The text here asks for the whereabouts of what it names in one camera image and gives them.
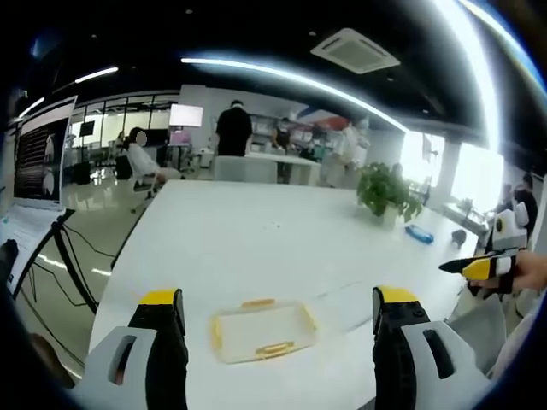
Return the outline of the person's right hand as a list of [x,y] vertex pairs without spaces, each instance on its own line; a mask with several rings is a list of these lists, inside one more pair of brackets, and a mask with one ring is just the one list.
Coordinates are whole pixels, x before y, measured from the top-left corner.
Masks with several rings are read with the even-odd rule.
[[519,290],[546,289],[547,262],[544,255],[521,250],[516,256],[514,287]]

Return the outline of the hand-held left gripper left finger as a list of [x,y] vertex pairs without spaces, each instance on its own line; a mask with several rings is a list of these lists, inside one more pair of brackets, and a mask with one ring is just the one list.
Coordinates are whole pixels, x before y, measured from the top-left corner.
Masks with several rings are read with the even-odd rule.
[[182,290],[151,291],[88,354],[73,397],[84,409],[186,409],[188,361]]

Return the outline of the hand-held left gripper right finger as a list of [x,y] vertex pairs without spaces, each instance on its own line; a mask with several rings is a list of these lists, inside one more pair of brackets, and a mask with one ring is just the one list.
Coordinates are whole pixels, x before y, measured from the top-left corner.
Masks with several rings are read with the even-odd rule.
[[491,387],[475,352],[418,298],[373,288],[375,409],[472,409]]

